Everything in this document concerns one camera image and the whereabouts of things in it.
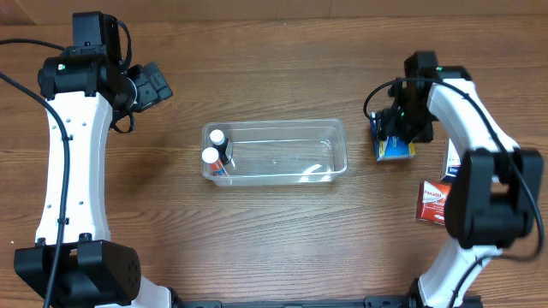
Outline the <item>blue yellow VapoDrops box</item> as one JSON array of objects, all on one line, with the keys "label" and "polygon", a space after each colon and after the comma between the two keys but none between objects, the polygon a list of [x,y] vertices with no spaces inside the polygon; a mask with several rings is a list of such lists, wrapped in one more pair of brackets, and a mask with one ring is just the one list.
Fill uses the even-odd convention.
[{"label": "blue yellow VapoDrops box", "polygon": [[380,139],[376,135],[378,124],[374,120],[370,120],[372,130],[372,140],[374,146],[374,154],[377,162],[399,159],[410,159],[415,156],[415,148],[413,143],[405,144],[395,136],[387,139]]}]

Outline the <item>white blue Hansaplast box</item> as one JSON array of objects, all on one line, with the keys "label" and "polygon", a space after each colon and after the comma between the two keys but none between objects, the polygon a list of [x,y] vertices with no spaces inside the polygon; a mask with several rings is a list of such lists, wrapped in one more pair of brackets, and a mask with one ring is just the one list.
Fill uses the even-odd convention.
[{"label": "white blue Hansaplast box", "polygon": [[453,182],[461,167],[460,156],[451,139],[447,139],[440,180]]}]

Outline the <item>red Panadol box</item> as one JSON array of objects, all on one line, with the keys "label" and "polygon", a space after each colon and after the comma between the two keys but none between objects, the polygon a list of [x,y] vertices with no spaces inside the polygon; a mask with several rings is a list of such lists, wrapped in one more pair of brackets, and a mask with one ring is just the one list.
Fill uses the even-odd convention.
[{"label": "red Panadol box", "polygon": [[416,215],[418,220],[444,225],[444,206],[451,186],[424,181],[420,184]]}]

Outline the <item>black bottle white cap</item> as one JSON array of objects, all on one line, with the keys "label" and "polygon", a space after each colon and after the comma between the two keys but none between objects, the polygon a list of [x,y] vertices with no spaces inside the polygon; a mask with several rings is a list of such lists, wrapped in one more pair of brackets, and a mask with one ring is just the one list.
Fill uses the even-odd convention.
[{"label": "black bottle white cap", "polygon": [[215,129],[210,132],[209,138],[213,147],[217,149],[223,165],[230,163],[232,160],[233,146],[227,135],[223,131]]}]

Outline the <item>orange bottle white cap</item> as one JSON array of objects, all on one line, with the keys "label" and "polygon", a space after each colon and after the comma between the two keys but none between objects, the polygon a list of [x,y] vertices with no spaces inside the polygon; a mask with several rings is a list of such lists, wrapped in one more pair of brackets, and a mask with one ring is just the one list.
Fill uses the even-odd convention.
[{"label": "orange bottle white cap", "polygon": [[207,147],[202,151],[202,161],[210,168],[211,172],[215,176],[227,176],[223,163],[220,159],[219,152],[214,147]]}]

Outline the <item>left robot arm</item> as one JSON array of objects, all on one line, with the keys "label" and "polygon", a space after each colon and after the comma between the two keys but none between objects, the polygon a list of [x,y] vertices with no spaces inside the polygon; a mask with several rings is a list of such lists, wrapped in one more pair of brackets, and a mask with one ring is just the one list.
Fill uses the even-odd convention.
[{"label": "left robot arm", "polygon": [[178,307],[176,292],[141,272],[135,249],[114,243],[104,206],[105,150],[121,119],[168,99],[157,64],[132,64],[126,25],[101,12],[73,16],[73,44],[45,60],[34,98],[50,149],[43,214],[16,274],[48,307]]}]

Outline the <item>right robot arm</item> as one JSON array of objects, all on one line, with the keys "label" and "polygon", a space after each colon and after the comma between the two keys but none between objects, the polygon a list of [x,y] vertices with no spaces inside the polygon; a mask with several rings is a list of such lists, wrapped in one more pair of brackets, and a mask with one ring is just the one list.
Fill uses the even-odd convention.
[{"label": "right robot arm", "polygon": [[367,296],[366,307],[480,307],[466,292],[494,259],[531,262],[545,231],[537,205],[544,159],[522,149],[481,103],[463,66],[441,66],[432,51],[416,51],[405,75],[384,83],[393,104],[367,115],[377,158],[411,151],[444,127],[461,160],[444,201],[449,238],[430,269],[405,295]]}]

